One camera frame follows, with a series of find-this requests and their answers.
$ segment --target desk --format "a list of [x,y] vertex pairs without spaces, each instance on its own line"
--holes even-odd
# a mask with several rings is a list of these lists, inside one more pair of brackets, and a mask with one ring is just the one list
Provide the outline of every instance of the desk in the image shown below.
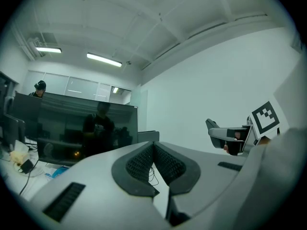
[[[35,164],[38,160],[38,153],[35,151],[29,151],[29,154],[31,162]],[[36,167],[31,172],[31,175],[35,170],[36,172],[41,171],[41,174],[35,177],[30,177],[28,185],[24,189],[21,196],[27,201],[29,201],[44,185],[46,185],[51,180],[50,178],[45,176],[45,173],[50,173],[51,169],[57,169],[59,167],[61,166],[39,161]],[[26,184],[28,176],[24,174],[19,174],[14,168],[13,161],[5,161],[3,159],[0,159],[0,170],[2,170],[2,173],[7,173],[7,178],[4,181],[7,187],[15,193],[19,194],[24,185]]]

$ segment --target black mesh panel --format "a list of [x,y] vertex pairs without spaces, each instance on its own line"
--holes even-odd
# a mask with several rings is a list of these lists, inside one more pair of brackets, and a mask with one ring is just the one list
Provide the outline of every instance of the black mesh panel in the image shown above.
[[179,178],[186,171],[186,166],[182,161],[159,147],[155,147],[153,155],[154,164],[167,185]]
[[150,146],[129,159],[126,164],[127,172],[135,179],[148,182],[149,170],[153,164],[153,146]]

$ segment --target gray panel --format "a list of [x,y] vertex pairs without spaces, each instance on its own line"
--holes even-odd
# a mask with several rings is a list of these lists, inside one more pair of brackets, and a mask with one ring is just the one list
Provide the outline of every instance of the gray panel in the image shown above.
[[257,228],[295,187],[306,158],[306,129],[291,129],[268,145],[254,147],[227,189],[212,204],[177,229]]
[[238,171],[218,166],[219,162],[225,161],[243,165],[246,159],[238,156],[196,151],[166,142],[157,143],[161,143],[194,160],[201,168],[201,176],[192,190],[187,194],[173,197],[177,210],[186,213],[188,216],[194,216],[213,202],[237,176]]
[[116,184],[111,175],[112,164],[119,157],[144,144],[127,146],[80,161],[43,187],[31,203],[39,210],[44,210],[71,182],[77,182],[86,187],[62,219],[64,228],[168,228],[168,222],[158,213],[152,198],[130,196]]
[[160,140],[159,131],[139,132],[138,133],[138,142],[159,141],[159,140]]

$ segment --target black device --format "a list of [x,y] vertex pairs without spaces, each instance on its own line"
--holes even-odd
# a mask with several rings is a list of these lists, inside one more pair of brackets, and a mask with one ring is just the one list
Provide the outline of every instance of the black device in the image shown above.
[[[107,117],[102,121],[100,108]],[[137,108],[130,105],[46,92],[38,123],[38,156],[48,163],[70,166],[84,157],[138,142]]]
[[27,160],[24,162],[21,166],[20,169],[23,171],[23,173],[28,174],[33,168],[33,164],[30,160]]
[[19,125],[18,120],[10,115],[3,115],[3,140],[4,145],[15,147],[15,141],[19,140]]
[[[211,142],[215,148],[224,148],[225,145],[228,146],[228,152],[230,155],[237,155],[239,152],[243,152],[244,146],[249,146],[249,142],[246,143],[246,139],[250,134],[251,125],[236,128],[220,128],[215,121],[211,119],[206,120],[206,125],[208,128],[208,134],[210,136]],[[236,139],[235,132],[240,133],[240,139]],[[253,140],[253,145],[258,143],[258,140]]]
[[46,83],[44,81],[39,81],[34,85],[37,90],[46,90]]
[[37,123],[42,99],[30,95],[16,93],[12,107],[12,116],[25,122],[25,136],[31,140],[37,139]]

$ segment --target person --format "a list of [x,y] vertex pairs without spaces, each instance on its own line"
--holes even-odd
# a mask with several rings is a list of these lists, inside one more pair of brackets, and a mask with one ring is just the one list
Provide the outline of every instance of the person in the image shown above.
[[83,123],[83,149],[86,157],[113,149],[114,122],[106,115],[110,103],[99,102],[97,113],[89,114]]
[[34,85],[35,92],[30,93],[30,96],[42,98],[44,92],[46,91],[46,83],[44,81],[39,81]]
[[123,127],[118,132],[118,148],[129,146],[132,144],[132,136],[129,134],[128,128]]

